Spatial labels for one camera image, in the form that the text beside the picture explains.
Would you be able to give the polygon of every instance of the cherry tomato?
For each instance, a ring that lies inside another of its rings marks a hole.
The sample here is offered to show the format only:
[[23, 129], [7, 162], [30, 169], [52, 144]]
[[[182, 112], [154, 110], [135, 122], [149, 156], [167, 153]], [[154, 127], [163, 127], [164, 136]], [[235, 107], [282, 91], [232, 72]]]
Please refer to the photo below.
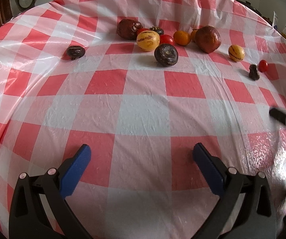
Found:
[[261, 72], [266, 72], [268, 70], [268, 64], [266, 60], [261, 60], [258, 64], [258, 68]]
[[175, 45], [175, 41], [174, 39], [170, 36], [170, 35], [166, 35], [166, 34], [163, 34], [163, 35], [160, 35], [160, 42], [159, 44], [171, 44], [172, 46]]
[[148, 28], [139, 28], [136, 32], [136, 35], [140, 34], [142, 31], [149, 30]]

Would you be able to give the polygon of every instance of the checkered tablecloth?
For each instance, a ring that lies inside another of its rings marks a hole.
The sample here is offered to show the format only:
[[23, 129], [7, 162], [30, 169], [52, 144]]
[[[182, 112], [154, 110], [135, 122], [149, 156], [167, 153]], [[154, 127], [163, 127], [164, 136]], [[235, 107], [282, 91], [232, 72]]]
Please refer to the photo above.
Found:
[[[162, 68], [116, 35], [123, 18], [170, 35], [212, 25], [222, 45], [211, 54], [178, 45], [178, 63]], [[64, 52], [77, 44], [86, 54], [70, 61]], [[231, 44], [244, 47], [241, 63], [228, 58]], [[249, 65], [262, 59], [269, 70], [250, 80]], [[280, 217], [286, 130], [270, 120], [272, 105], [286, 108], [286, 41], [234, 0], [32, 8], [0, 28], [0, 229], [8, 237], [19, 174], [59, 167], [83, 143], [92, 160], [67, 201], [96, 238], [191, 238], [217, 202], [192, 161], [198, 142], [242, 173], [264, 171]]]

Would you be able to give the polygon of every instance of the small yellow striped fruit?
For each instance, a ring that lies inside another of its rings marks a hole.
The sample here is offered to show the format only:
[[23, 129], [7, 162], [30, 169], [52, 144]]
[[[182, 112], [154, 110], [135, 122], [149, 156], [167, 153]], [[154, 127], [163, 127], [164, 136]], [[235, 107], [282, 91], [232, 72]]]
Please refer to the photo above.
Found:
[[144, 51], [153, 51], [159, 46], [160, 37], [158, 33], [152, 30], [145, 30], [138, 34], [136, 42]]
[[239, 45], [231, 45], [228, 49], [228, 55], [230, 55], [230, 58], [235, 62], [240, 62], [245, 57], [245, 51]]

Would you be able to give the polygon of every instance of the silver screw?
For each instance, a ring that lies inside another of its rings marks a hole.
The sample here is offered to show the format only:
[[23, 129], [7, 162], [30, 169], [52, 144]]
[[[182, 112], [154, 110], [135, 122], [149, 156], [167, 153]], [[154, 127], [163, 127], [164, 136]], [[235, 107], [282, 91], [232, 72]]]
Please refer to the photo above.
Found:
[[228, 168], [228, 172], [231, 173], [231, 174], [236, 174], [236, 173], [237, 173], [237, 170], [236, 170], [236, 168], [234, 168], [234, 167], [229, 167], [229, 168]]
[[26, 177], [26, 173], [25, 172], [21, 173], [20, 176], [19, 176], [20, 179], [24, 179], [25, 177]]
[[264, 179], [266, 177], [265, 173], [263, 173], [263, 172], [259, 172], [258, 176], [261, 177], [262, 179]]
[[56, 169], [55, 168], [51, 168], [48, 170], [48, 175], [53, 175], [56, 173]]

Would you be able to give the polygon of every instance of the plastic tablecloth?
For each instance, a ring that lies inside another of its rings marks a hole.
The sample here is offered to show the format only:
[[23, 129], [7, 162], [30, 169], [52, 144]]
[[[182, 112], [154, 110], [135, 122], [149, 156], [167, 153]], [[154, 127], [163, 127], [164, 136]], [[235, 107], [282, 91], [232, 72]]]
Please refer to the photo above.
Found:
[[[123, 18], [166, 34], [212, 25], [211, 54], [176, 46], [163, 68], [116, 35]], [[86, 48], [70, 61], [70, 45]], [[238, 44], [246, 57], [228, 58]], [[265, 59], [266, 73], [248, 78]], [[278, 217], [286, 204], [286, 41], [235, 0], [54, 0], [0, 28], [0, 229], [21, 172], [44, 174], [83, 144], [92, 160], [67, 202], [96, 238], [190, 238], [218, 198], [191, 150], [202, 142], [227, 166], [266, 173]], [[60, 230], [49, 206], [51, 224]], [[235, 220], [229, 220], [226, 229]]]

